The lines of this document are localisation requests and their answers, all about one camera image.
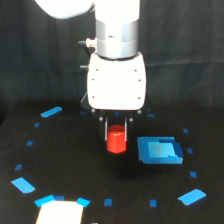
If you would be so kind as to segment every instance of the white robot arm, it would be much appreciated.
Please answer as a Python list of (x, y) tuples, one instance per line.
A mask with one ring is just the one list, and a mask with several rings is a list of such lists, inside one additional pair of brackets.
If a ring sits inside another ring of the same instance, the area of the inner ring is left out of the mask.
[(35, 0), (36, 3), (55, 19), (79, 16), (93, 8), (93, 0)]
[(146, 94), (143, 56), (138, 52), (140, 0), (35, 0), (50, 16), (66, 19), (95, 8), (96, 38), (88, 65), (88, 101), (93, 109), (139, 110)]

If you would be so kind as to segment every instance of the blue square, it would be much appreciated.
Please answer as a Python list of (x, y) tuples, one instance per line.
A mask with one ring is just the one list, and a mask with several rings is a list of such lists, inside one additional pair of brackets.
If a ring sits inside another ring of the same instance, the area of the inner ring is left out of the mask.
[(149, 117), (155, 117), (156, 115), (155, 114), (149, 114), (148, 116)]
[(54, 199), (56, 201), (64, 201), (65, 200), (65, 196), (54, 196)]
[(89, 205), (90, 201), (83, 198), (79, 198), (76, 203), (82, 205), (83, 207), (86, 207), (87, 205)]
[(80, 114), (85, 115), (85, 114), (87, 114), (87, 112), (86, 111), (80, 111)]
[(193, 153), (193, 150), (191, 148), (187, 148), (187, 152), (192, 154)]
[(35, 124), (34, 124), (34, 127), (35, 127), (35, 128), (40, 127), (40, 123), (35, 123)]
[(197, 177), (197, 173), (195, 171), (190, 171), (190, 175), (193, 178), (196, 178)]
[(16, 168), (15, 168), (15, 170), (20, 170), (21, 168), (22, 168), (22, 164), (18, 164), (17, 166), (16, 166)]
[(150, 200), (150, 207), (155, 208), (157, 206), (156, 200)]
[(28, 141), (28, 142), (26, 143), (26, 145), (27, 145), (27, 146), (31, 146), (31, 145), (33, 145), (33, 141)]
[(112, 199), (105, 199), (104, 206), (112, 206)]
[(189, 132), (188, 132), (188, 129), (183, 129), (183, 132), (185, 133), (185, 134), (188, 134)]

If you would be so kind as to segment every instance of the blue tape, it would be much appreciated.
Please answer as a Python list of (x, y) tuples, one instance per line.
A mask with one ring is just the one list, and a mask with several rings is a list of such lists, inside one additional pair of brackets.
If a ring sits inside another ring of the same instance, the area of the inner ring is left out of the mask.
[(35, 128), (40, 127), (40, 123), (35, 123), (35, 124), (34, 124), (34, 127), (35, 127)]
[(27, 146), (31, 146), (31, 145), (33, 145), (33, 141), (28, 141), (28, 142), (26, 143), (26, 145), (27, 145)]
[(190, 175), (193, 178), (197, 178), (197, 173), (195, 171), (190, 171)]
[(18, 164), (17, 166), (16, 166), (16, 168), (15, 168), (15, 170), (20, 170), (21, 168), (22, 168), (22, 164)]
[(43, 204), (46, 204), (50, 201), (55, 201), (54, 196), (53, 195), (49, 195), (47, 197), (41, 198), (36, 200), (34, 203), (36, 204), (37, 207), (41, 207)]
[(65, 196), (54, 196), (54, 199), (56, 201), (64, 201), (65, 200)]
[(31, 193), (35, 190), (35, 188), (31, 184), (29, 184), (26, 180), (24, 180), (22, 177), (11, 181), (11, 183), (15, 187), (17, 187), (20, 191), (22, 191), (24, 194)]
[(113, 200), (112, 199), (105, 199), (104, 206), (112, 206)]
[(83, 198), (79, 198), (76, 201), (77, 204), (82, 205), (83, 207), (86, 207), (87, 205), (89, 205), (90, 201), (83, 199)]
[(156, 200), (150, 200), (150, 207), (155, 208), (157, 206)]
[(87, 112), (86, 111), (80, 111), (80, 114), (87, 114)]
[(193, 150), (191, 148), (187, 148), (187, 152), (192, 154), (193, 153)]
[(189, 133), (188, 129), (183, 129), (183, 132), (184, 132), (185, 134), (188, 134), (188, 133)]
[(51, 115), (53, 115), (53, 114), (58, 113), (58, 112), (61, 111), (61, 110), (62, 110), (61, 107), (55, 107), (55, 108), (53, 108), (53, 109), (51, 109), (51, 110), (48, 110), (48, 111), (42, 113), (41, 116), (42, 116), (42, 117), (49, 117), (49, 116), (51, 116)]
[(148, 117), (155, 117), (155, 114), (148, 114)]
[(198, 189), (195, 189), (181, 197), (178, 198), (178, 200), (182, 201), (185, 205), (190, 205), (201, 198), (204, 198), (206, 194)]

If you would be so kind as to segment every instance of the red cube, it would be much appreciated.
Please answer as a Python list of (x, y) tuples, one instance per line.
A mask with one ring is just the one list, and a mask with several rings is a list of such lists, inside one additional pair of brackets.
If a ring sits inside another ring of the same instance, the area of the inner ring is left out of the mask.
[(113, 125), (107, 129), (107, 151), (122, 153), (126, 151), (125, 127)]

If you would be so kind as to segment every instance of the black table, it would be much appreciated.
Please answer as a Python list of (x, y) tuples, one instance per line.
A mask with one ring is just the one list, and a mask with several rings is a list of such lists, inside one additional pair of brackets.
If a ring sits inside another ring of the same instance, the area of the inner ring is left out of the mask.
[[(55, 106), (63, 110), (40, 116)], [(90, 200), (82, 224), (223, 223), (224, 108), (155, 107), (150, 113), (156, 117), (142, 114), (128, 151), (120, 155), (106, 151), (99, 122), (80, 111), (74, 103), (18, 103), (11, 110), (0, 128), (1, 224), (35, 223), (39, 208), (34, 201), (51, 194)], [(138, 136), (174, 136), (183, 164), (138, 161)], [(28, 140), (33, 140), (30, 147)], [(15, 171), (17, 164), (23, 164), (20, 171)], [(197, 172), (196, 179), (190, 171)], [(11, 183), (19, 177), (35, 191), (20, 192)], [(190, 206), (177, 200), (193, 189), (207, 197)], [(113, 199), (112, 207), (104, 207), (106, 198)], [(156, 208), (150, 208), (150, 199), (157, 200)]]

